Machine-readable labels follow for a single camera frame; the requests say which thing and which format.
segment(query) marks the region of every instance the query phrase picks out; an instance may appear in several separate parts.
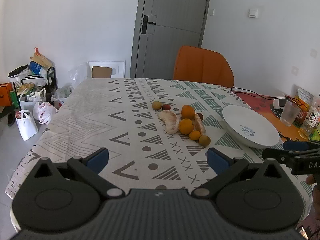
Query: plastic bottle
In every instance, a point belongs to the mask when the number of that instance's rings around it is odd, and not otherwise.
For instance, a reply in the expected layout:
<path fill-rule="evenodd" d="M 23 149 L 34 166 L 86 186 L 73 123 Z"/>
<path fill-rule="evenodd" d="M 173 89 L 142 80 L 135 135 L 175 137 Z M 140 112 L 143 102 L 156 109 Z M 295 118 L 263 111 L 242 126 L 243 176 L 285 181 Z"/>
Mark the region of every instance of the plastic bottle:
<path fill-rule="evenodd" d="M 316 122 L 318 121 L 320 116 L 320 98 L 317 97 L 311 107 L 310 110 L 299 129 L 299 134 L 302 138 L 308 139 L 310 133 L 313 131 Z"/>

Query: gray door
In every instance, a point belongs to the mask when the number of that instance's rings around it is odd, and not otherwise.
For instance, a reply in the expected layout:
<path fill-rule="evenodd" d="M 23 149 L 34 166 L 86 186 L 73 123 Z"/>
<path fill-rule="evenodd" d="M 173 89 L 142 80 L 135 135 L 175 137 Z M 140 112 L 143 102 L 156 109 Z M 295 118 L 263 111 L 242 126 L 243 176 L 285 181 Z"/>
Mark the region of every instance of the gray door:
<path fill-rule="evenodd" d="M 180 47 L 200 44 L 206 6 L 207 0 L 145 0 L 135 76 L 172 79 Z"/>

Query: door handle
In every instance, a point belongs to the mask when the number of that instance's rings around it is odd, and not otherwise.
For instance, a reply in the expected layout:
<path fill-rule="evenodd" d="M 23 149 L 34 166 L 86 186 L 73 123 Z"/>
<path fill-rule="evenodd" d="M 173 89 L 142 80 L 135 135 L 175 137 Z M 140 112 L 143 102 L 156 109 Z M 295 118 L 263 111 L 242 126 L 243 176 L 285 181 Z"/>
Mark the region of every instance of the door handle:
<path fill-rule="evenodd" d="M 141 34 L 146 34 L 147 33 L 148 24 L 156 25 L 156 23 L 154 23 L 154 22 L 148 22 L 148 18 L 149 18 L 148 15 L 144 15 L 143 16 Z"/>

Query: door frame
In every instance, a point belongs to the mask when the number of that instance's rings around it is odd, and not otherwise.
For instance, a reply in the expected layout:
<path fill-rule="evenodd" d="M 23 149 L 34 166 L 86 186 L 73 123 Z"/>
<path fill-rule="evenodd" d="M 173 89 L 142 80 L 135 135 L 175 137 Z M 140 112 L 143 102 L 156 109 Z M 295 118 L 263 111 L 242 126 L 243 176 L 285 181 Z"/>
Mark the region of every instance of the door frame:
<path fill-rule="evenodd" d="M 131 78 L 136 77 L 138 48 L 139 48 L 139 40 L 140 40 L 140 32 L 141 32 L 141 25 L 142 25 L 144 2 L 145 2 L 145 0 L 138 0 L 138 8 L 137 8 L 136 21 L 135 21 L 135 25 L 134 25 L 133 44 L 132 44 L 132 53 L 131 53 L 131 66 L 130 66 L 130 77 Z M 202 44 L 202 39 L 203 39 L 203 35 L 204 35 L 204 28 L 205 28 L 205 24 L 207 22 L 208 8 L 209 8 L 209 0 L 206 1 L 206 5 L 205 5 L 204 18 L 203 18 L 203 22 L 202 22 L 200 40 L 199 40 L 199 45 L 198 45 L 199 48 L 201 47 L 201 44 Z"/>

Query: bottle label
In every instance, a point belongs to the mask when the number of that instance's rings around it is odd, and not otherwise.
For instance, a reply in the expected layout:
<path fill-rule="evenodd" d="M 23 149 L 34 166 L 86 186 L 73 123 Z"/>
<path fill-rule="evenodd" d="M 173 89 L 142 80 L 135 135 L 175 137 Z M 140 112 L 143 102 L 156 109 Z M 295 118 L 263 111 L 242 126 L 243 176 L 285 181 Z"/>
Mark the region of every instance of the bottle label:
<path fill-rule="evenodd" d="M 306 117 L 306 122 L 314 127 L 316 125 L 316 122 L 318 121 L 319 116 L 320 114 L 318 112 L 311 111 Z"/>

